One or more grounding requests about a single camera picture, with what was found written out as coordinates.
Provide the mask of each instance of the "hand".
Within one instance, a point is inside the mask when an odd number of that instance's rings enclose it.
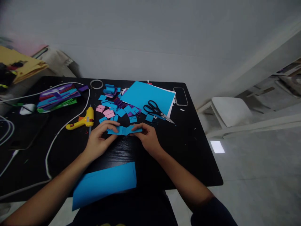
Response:
[[[115,126],[119,126],[119,122],[115,121],[103,121],[100,123],[95,129],[91,131],[90,137],[88,139],[87,146],[82,153],[82,156],[88,162],[92,162],[101,156],[110,144],[118,137],[117,135],[111,135],[107,139],[102,138],[102,134],[107,131],[107,129],[111,129],[114,132],[118,132]]]
[[[156,130],[155,130],[154,127],[149,126],[145,123],[140,123],[138,125],[135,125],[132,128],[132,131],[134,131],[136,129],[139,129],[139,128],[142,128],[143,131],[138,132],[138,133],[132,133],[131,136],[138,137],[141,140],[142,145],[145,148],[145,150],[147,150],[147,152],[152,157],[155,157],[158,154],[164,152],[161,145],[159,144],[158,137],[157,137],[157,134],[156,134]]]

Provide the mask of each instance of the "yellow glue gun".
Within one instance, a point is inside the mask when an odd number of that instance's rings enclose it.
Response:
[[[68,124],[66,126],[66,129],[68,130],[74,130],[78,127],[81,127],[86,124],[87,127],[94,125],[94,111],[92,107],[89,107],[86,113],[85,117],[79,117],[79,121],[74,124]]]

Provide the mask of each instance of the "black scissors handle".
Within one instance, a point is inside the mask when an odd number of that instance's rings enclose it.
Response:
[[[147,112],[147,113],[151,113],[151,114],[156,114],[159,116],[163,116],[164,114],[162,113],[162,111],[159,109],[157,103],[153,100],[149,100],[148,101],[148,105],[144,105],[143,109]]]

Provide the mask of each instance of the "dark shirt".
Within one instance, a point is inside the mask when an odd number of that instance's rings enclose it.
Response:
[[[177,221],[165,192],[114,194],[81,208],[69,226],[176,226]],[[227,208],[217,199],[195,211],[191,225],[237,225]]]

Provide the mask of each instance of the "finger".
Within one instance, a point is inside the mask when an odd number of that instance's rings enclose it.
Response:
[[[106,144],[109,146],[114,140],[116,140],[117,137],[117,135],[112,134],[104,142],[106,142]]]
[[[132,128],[132,131],[134,131],[134,130],[136,130],[136,129],[139,129],[139,128],[143,128],[143,129],[149,130],[149,129],[152,128],[152,126],[149,126],[148,124],[145,124],[145,123],[140,123],[140,124],[135,125],[135,126]]]
[[[110,124],[110,123],[105,123],[103,124],[100,128],[98,128],[97,130],[95,130],[94,134],[95,136],[101,137],[102,134],[107,131],[107,129],[113,130],[115,133],[118,133],[118,130],[116,128],[116,126]]]
[[[144,137],[145,137],[145,135],[143,134],[143,133],[133,133],[133,135],[132,136],[136,136],[136,137],[138,137],[140,140],[142,140]]]
[[[120,126],[120,123],[119,122],[116,122],[116,121],[111,121],[111,120],[105,120],[103,121],[102,123],[100,123],[94,130],[98,130],[99,128],[101,128],[104,124],[112,124],[112,125],[115,125],[115,126]]]

